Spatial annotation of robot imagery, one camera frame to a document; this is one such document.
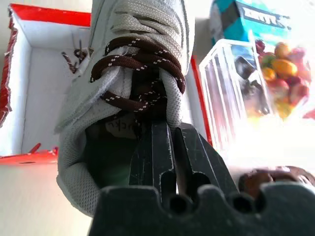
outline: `brown shoelace with white dots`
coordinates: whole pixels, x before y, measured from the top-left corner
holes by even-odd
[[[112,50],[130,46],[139,48],[136,54],[127,55],[111,55],[107,56]],[[133,77],[133,87],[139,87],[136,95],[130,96],[130,99],[123,98],[109,91],[105,92],[101,99],[108,104],[118,107],[123,111],[145,113],[153,112],[155,109],[166,111],[166,93],[161,80],[157,79],[157,69],[162,68],[169,72],[176,80],[177,86],[181,93],[184,93],[186,83],[181,72],[181,65],[178,60],[169,53],[164,47],[152,43],[150,41],[136,37],[120,37],[113,39],[105,48],[105,57],[99,60],[92,69],[90,83],[101,78],[104,69],[113,66],[122,66],[134,70],[134,73],[139,75],[144,74],[146,81],[136,81],[138,78]]]
[[[93,53],[93,49],[89,48],[89,49],[82,49],[82,42],[81,40],[80,42],[80,48],[79,49],[75,49],[73,54],[79,59],[79,63],[75,62],[74,64],[72,64],[72,61],[70,59],[70,57],[67,55],[67,53],[62,52],[62,56],[64,57],[64,59],[66,60],[70,71],[75,74],[75,72],[77,72],[79,65],[83,62],[83,60],[88,56],[88,53],[91,55]]]

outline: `yellow candy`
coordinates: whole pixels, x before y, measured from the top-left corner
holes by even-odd
[[[272,68],[276,73],[284,76],[294,76],[297,73],[297,67],[295,64],[288,60],[275,59],[272,61]]]
[[[264,76],[265,81],[274,81],[277,78],[275,71],[271,68],[265,67],[262,69],[262,75]]]
[[[285,59],[291,52],[290,47],[285,43],[278,43],[275,49],[275,56],[279,59]]]
[[[287,118],[291,114],[291,112],[292,112],[292,110],[294,108],[289,103],[284,102],[284,101],[276,101],[275,104],[276,104],[279,116],[282,119]]]

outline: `brown object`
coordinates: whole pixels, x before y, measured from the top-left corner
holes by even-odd
[[[284,166],[276,167],[274,170],[256,169],[242,175],[239,179],[239,190],[256,198],[261,184],[275,181],[293,181],[315,186],[315,177],[309,172],[298,167]]]

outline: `candy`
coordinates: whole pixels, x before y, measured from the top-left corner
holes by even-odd
[[[306,63],[296,63],[295,64],[298,68],[298,72],[297,72],[297,76],[301,77],[301,79],[307,81],[308,83],[311,82],[312,78],[311,78],[311,70],[309,69],[309,67],[307,66]]]
[[[261,67],[270,67],[272,68],[272,61],[276,59],[275,55],[264,55],[261,59]]]
[[[275,59],[271,64],[277,74],[292,76],[297,73],[297,66],[288,60]]]
[[[299,76],[288,76],[286,82],[289,86],[294,86],[298,83],[302,83],[302,79]]]
[[[285,43],[278,43],[275,49],[275,56],[279,59],[285,59],[291,52],[290,47]]]
[[[262,75],[266,81],[274,81],[277,78],[275,71],[268,67],[262,69]]]
[[[289,93],[289,85],[283,79],[268,82],[267,85],[275,100],[283,99]]]
[[[304,96],[309,95],[309,87],[303,83],[297,83],[291,87],[289,92],[289,100],[291,105],[296,106]]]
[[[302,63],[306,52],[302,47],[295,48],[289,53],[287,59],[293,63]]]
[[[258,54],[263,53],[263,51],[265,50],[265,44],[263,41],[261,40],[256,40],[255,41],[255,45],[256,45],[256,51]]]
[[[290,105],[289,103],[283,100],[277,100],[275,104],[276,104],[276,108],[278,110],[279,116],[282,119],[287,118],[291,114],[294,108],[294,106]]]

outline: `sneaker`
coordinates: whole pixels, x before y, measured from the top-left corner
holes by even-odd
[[[57,183],[83,213],[93,216],[101,188],[128,184],[142,122],[181,123],[193,39],[187,0],[93,0],[93,53],[56,126]]]

